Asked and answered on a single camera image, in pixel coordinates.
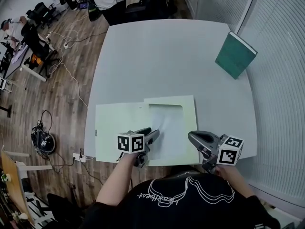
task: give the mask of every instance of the white cube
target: white cube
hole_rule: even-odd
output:
[[[229,136],[219,147],[217,164],[235,166],[242,153],[243,145],[242,139]]]
[[[123,153],[134,154],[144,151],[144,134],[118,134],[118,150]]]

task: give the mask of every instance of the power strip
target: power strip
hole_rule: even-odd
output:
[[[73,153],[73,158],[75,158],[76,161],[81,161],[83,163],[87,162],[86,155],[81,155],[81,157],[80,157],[80,154]]]

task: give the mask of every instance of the floor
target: floor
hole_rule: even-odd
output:
[[[190,12],[184,0],[175,0],[178,11],[172,18],[191,19]],[[81,21],[87,15],[86,10],[66,11],[59,22],[52,24],[50,29],[41,31],[44,36],[54,31],[62,35],[69,35],[72,40],[86,38],[93,34],[107,31],[108,23],[101,16],[97,21],[90,22],[88,18]],[[80,96],[86,103],[89,101],[91,84],[94,76],[97,60],[105,34],[93,36],[83,42],[76,43],[71,49],[64,50],[63,63],[67,69],[80,83]],[[57,34],[51,35],[53,46],[62,46],[61,37]],[[6,117],[4,111],[0,111],[0,145],[5,150],[14,152],[30,153],[29,158],[16,158],[27,165],[45,165],[49,162],[43,160],[33,148],[31,142],[31,129],[41,118],[43,110],[49,110],[51,118],[45,113],[42,120],[46,129],[51,126],[50,133],[56,139],[56,153],[50,156],[52,165],[72,164],[73,152],[83,152],[85,123],[87,108],[78,98],[77,83],[69,76],[64,66],[58,67],[46,83],[29,75],[26,72],[16,71],[12,80],[17,81],[20,87],[14,87],[10,94],[1,93],[0,106],[12,105],[11,118]],[[70,198],[70,187],[75,185],[74,194],[78,205],[83,207],[91,204],[101,188],[98,180],[88,175],[86,169],[92,176],[98,177],[104,183],[115,167],[112,163],[96,162],[88,160],[82,165],[76,162],[73,166],[54,167],[55,171],[33,171],[29,172],[30,183],[37,196],[46,200],[48,193]],[[148,179],[165,176],[169,167],[145,167],[141,170],[133,169],[133,185],[137,185]]]

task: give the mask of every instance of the wooden board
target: wooden board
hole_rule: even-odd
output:
[[[14,161],[1,150],[2,168],[5,174],[10,174],[11,182],[6,183],[9,196],[21,213],[27,214],[29,222],[34,225],[24,198],[23,187],[19,178],[18,167]]]

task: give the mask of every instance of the green book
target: green book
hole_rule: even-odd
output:
[[[237,79],[256,55],[257,51],[249,44],[233,32],[229,32],[215,62]]]

